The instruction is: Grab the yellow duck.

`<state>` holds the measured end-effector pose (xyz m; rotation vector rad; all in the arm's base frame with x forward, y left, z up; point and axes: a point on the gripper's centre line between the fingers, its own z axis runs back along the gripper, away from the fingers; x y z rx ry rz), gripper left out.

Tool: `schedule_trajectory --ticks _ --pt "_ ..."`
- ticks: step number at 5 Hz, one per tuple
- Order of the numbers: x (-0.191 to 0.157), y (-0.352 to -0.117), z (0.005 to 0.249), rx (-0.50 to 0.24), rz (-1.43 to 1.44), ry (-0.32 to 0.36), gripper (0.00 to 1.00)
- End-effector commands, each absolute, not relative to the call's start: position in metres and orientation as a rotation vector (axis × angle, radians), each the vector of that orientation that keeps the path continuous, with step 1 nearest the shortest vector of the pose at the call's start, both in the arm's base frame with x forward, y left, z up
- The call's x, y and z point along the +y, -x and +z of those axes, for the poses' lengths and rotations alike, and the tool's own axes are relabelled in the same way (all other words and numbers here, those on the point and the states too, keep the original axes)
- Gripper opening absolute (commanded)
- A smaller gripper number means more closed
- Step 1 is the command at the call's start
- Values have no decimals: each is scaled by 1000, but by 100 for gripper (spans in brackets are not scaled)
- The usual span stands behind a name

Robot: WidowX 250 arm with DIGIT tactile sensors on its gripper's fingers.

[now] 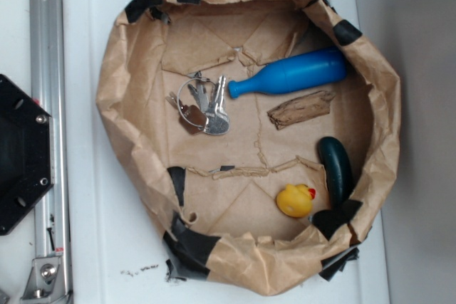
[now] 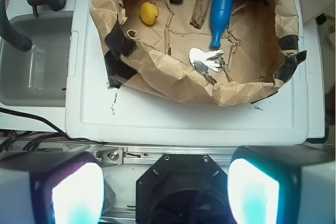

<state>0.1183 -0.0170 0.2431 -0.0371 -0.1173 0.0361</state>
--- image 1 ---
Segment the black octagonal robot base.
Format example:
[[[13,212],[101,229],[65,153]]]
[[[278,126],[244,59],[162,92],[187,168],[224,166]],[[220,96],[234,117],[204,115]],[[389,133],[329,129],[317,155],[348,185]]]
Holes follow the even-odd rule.
[[[52,187],[51,116],[1,75],[1,235]]]

